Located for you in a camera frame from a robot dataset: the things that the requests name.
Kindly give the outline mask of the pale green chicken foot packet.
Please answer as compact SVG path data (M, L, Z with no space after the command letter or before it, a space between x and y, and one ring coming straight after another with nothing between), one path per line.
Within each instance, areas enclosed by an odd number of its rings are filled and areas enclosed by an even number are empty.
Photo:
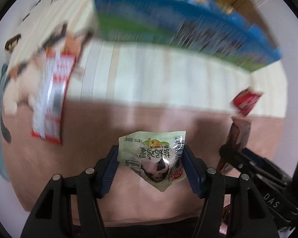
M138 131L118 139L118 162L161 192L186 178L182 165L186 131Z

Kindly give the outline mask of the blue green milk cardboard box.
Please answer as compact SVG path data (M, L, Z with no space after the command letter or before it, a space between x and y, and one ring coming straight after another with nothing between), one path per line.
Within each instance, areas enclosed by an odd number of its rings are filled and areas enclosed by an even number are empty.
M101 35L190 49L257 71L281 59L264 31L215 0L94 0Z

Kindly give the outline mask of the dark red brown snack packet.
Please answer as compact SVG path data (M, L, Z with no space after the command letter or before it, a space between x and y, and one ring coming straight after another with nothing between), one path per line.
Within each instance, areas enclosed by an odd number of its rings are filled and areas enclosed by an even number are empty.
M251 130L251 121L243 117L231 117L231 128L227 136L225 145L231 146L233 149L241 152L246 147ZM216 170L223 175L231 172L233 166L223 156L217 164Z

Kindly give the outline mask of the red triangular chocolate packet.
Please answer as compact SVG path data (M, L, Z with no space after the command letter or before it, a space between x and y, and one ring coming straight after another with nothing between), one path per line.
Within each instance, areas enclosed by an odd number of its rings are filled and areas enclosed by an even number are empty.
M231 103L237 109L240 115L246 117L254 109L262 95L262 92L255 92L249 86L238 93Z

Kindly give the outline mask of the red white long snack packet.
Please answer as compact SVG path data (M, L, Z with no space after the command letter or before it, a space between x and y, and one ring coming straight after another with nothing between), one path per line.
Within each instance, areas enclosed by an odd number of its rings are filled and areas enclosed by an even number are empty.
M62 143L63 105L75 61L73 54L47 54L33 109L32 136Z

